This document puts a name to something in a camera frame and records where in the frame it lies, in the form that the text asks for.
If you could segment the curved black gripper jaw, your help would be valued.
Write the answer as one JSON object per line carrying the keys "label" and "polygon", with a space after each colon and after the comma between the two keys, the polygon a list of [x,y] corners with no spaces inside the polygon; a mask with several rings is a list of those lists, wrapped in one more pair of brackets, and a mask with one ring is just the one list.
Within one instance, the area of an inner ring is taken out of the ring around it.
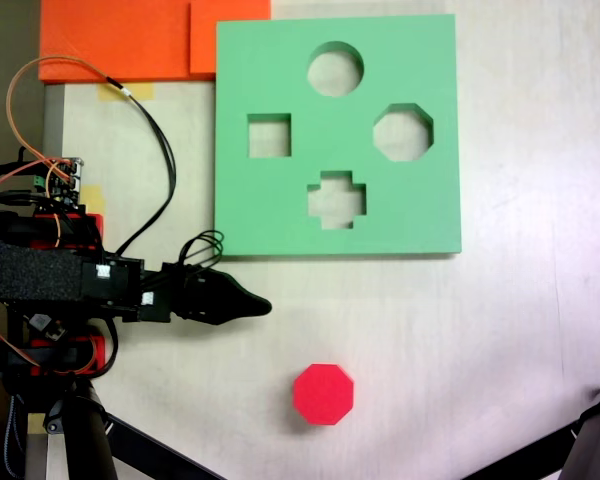
{"label": "curved black gripper jaw", "polygon": [[247,299],[211,302],[194,308],[194,320],[208,325],[219,326],[227,322],[250,317],[265,316],[271,312],[271,303],[267,300]]}

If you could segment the broad flat black gripper jaw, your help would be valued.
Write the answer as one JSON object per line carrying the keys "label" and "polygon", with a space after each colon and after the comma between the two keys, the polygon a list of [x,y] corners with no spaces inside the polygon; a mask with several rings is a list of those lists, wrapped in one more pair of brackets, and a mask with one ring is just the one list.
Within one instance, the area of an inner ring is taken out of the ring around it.
{"label": "broad flat black gripper jaw", "polygon": [[207,270],[202,274],[206,298],[217,304],[233,307],[271,307],[269,300],[246,290],[231,275]]}

